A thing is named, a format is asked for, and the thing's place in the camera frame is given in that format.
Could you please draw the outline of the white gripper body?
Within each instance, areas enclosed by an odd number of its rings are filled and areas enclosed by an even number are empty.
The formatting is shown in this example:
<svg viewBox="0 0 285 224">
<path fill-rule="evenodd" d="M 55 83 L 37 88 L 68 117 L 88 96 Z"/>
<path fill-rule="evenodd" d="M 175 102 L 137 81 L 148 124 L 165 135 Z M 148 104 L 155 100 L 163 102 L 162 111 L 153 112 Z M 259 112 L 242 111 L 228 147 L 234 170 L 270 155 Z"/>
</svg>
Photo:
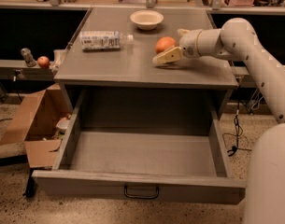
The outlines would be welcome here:
<svg viewBox="0 0 285 224">
<path fill-rule="evenodd" d="M 183 55 L 187 58 L 198 58 L 200 53 L 197 47 L 198 36 L 202 30 L 190 30 L 188 35 L 179 38 L 179 47 L 182 49 Z"/>
</svg>

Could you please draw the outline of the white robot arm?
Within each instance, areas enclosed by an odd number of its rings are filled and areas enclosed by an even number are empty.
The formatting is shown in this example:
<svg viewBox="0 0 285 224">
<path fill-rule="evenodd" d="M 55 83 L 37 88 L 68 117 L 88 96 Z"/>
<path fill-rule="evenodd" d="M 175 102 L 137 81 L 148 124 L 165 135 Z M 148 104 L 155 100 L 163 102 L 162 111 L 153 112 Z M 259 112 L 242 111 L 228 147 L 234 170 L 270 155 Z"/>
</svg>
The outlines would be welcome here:
<svg viewBox="0 0 285 224">
<path fill-rule="evenodd" d="M 241 18 L 220 29 L 178 30 L 179 45 L 158 53 L 155 64 L 183 57 L 212 56 L 246 65 L 277 125 L 251 152 L 243 224 L 285 224 L 285 67 L 261 44 L 252 25 Z"/>
</svg>

